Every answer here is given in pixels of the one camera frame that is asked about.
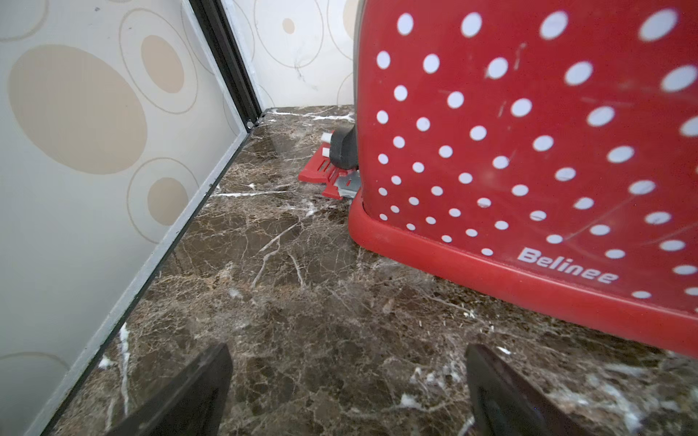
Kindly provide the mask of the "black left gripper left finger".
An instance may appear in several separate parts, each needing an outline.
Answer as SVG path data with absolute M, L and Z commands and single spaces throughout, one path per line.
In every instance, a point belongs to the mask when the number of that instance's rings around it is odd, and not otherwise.
M 233 362 L 227 345 L 212 345 L 108 433 L 113 436 L 216 435 L 232 374 Z

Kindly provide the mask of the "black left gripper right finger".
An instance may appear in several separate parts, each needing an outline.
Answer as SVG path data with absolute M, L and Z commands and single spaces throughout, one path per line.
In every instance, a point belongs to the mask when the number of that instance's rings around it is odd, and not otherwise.
M 482 344 L 465 351 L 474 424 L 482 435 L 588 435 L 532 384 Z

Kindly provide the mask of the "red polka dot toaster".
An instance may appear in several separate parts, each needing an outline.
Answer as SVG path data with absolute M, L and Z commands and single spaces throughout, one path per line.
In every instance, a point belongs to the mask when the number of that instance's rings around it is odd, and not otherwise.
M 697 354 L 694 1 L 363 1 L 365 249 Z

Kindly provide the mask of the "black aluminium frame post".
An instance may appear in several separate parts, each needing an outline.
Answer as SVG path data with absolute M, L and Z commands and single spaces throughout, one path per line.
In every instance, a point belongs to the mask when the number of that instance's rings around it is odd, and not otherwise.
M 258 125 L 264 110 L 245 66 L 245 59 L 234 36 L 233 27 L 229 23 L 224 2 L 193 0 L 190 1 L 190 5 L 223 77 L 225 88 L 232 97 L 245 130 L 250 132 Z

